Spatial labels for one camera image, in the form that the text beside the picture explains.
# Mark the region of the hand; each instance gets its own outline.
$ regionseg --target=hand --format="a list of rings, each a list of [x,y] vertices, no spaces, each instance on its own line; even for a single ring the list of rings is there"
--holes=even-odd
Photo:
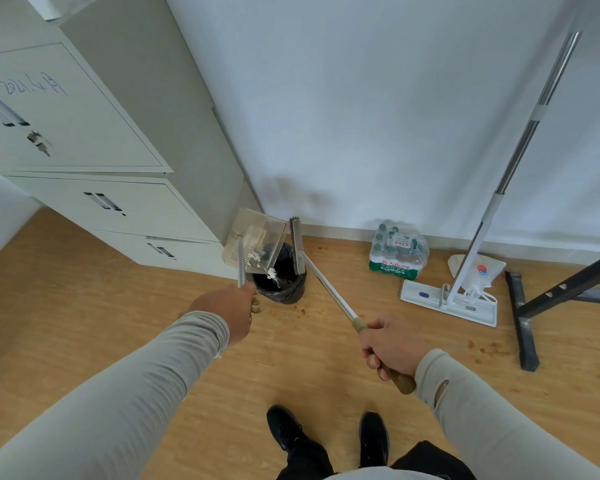
[[[237,344],[249,334],[251,328],[251,298],[256,294],[256,285],[246,282],[242,288],[229,285],[209,291],[191,304],[187,313],[210,312],[220,315],[229,325],[229,347]]]
[[[385,382],[391,378],[380,368],[381,360],[391,369],[415,377],[418,364],[433,346],[404,320],[392,315],[383,315],[367,325],[369,328],[362,330],[359,337],[362,357],[369,368],[376,369]]]

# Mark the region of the transparent dustpan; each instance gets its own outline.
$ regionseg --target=transparent dustpan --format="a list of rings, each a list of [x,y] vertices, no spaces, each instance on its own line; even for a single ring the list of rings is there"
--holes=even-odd
[[[288,224],[288,221],[241,207],[224,245],[223,261],[238,267],[238,236],[242,236],[245,271],[266,273],[276,263]]]

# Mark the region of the water bottle pack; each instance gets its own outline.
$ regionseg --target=water bottle pack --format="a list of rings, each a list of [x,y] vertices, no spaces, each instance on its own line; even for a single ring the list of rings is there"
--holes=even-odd
[[[427,264],[428,257],[427,242],[415,227],[398,227],[385,221],[374,233],[369,269],[414,280]]]

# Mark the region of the black pants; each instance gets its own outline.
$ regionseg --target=black pants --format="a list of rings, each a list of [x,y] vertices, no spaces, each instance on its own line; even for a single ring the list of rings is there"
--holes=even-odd
[[[440,450],[428,441],[421,441],[406,455],[396,460],[391,468],[411,470],[448,480],[475,480],[471,470],[455,456]],[[320,443],[304,440],[287,457],[278,480],[322,480],[333,475],[327,451]]]

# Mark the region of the person's left hand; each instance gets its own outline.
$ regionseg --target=person's left hand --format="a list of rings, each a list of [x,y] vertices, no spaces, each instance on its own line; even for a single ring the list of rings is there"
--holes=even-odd
[[[251,298],[256,294],[256,285],[247,282],[242,288],[235,284],[209,291],[194,300],[186,313],[209,312],[220,315],[229,325],[229,346],[240,342],[251,329]]]

